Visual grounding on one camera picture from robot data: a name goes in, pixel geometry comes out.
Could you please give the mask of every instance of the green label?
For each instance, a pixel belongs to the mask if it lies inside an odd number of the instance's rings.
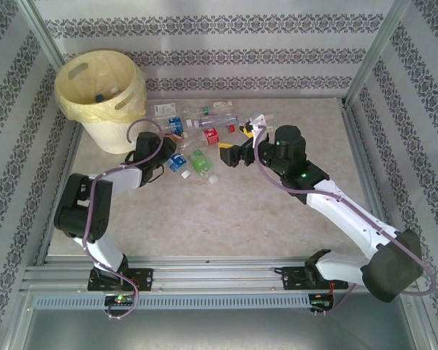
[[[199,175],[207,173],[212,168],[211,162],[208,161],[203,152],[199,149],[191,153],[188,156],[188,160],[191,161],[191,163],[193,164],[193,169]]]

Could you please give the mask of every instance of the gray floor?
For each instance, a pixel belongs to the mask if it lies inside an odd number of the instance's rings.
[[[415,349],[400,300],[351,295],[326,318],[306,309],[136,311],[36,310],[25,349]]]

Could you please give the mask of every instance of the blue label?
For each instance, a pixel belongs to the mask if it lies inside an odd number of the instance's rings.
[[[171,133],[182,133],[183,125],[179,117],[169,119]]]
[[[178,153],[176,155],[173,155],[169,158],[169,168],[173,172],[177,171],[183,164],[186,164],[186,159],[179,155]]]

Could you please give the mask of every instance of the trash bin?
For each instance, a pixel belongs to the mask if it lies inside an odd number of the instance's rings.
[[[104,100],[96,102],[97,96]],[[146,85],[145,75],[129,57],[109,50],[77,56],[55,78],[55,98],[65,116],[81,122],[104,151],[118,154],[134,148],[126,131],[146,113]],[[145,124],[133,127],[131,139],[149,128]]]

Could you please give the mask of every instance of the patterned wallpaper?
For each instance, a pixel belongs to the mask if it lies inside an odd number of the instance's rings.
[[[154,98],[346,93],[393,0],[39,0],[66,59],[118,50]]]
[[[411,2],[352,109],[390,221],[438,281],[438,0]],[[424,301],[438,340],[438,291]]]
[[[12,0],[0,0],[0,343],[24,268],[50,221],[75,124],[53,98],[55,70]]]

